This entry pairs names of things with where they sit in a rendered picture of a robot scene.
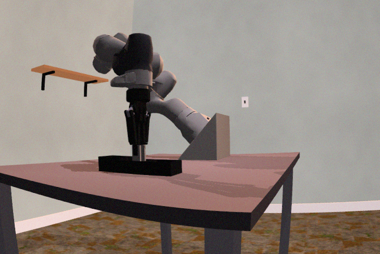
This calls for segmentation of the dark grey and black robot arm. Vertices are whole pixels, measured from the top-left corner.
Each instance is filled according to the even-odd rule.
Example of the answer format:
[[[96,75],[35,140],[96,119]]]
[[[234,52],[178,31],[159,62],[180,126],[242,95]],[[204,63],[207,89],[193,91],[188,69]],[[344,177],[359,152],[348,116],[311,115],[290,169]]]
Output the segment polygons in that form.
[[[93,49],[95,70],[106,74],[113,69],[118,75],[111,80],[111,87],[149,89],[147,112],[170,119],[189,144],[210,121],[210,117],[188,107],[181,99],[164,101],[177,81],[172,72],[163,70],[163,59],[153,52],[151,36],[143,33],[129,36],[124,33],[103,34],[96,37]]]

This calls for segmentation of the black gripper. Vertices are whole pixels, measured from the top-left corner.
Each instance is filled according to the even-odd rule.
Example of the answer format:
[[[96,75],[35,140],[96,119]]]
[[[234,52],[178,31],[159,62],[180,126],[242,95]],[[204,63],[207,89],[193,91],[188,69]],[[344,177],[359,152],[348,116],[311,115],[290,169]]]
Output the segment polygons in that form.
[[[132,161],[146,161],[145,144],[149,139],[151,113],[146,103],[150,101],[150,90],[133,88],[126,91],[129,109],[124,111],[127,125],[128,142],[132,145]],[[141,139],[140,139],[141,138]],[[142,159],[141,159],[142,156]]]

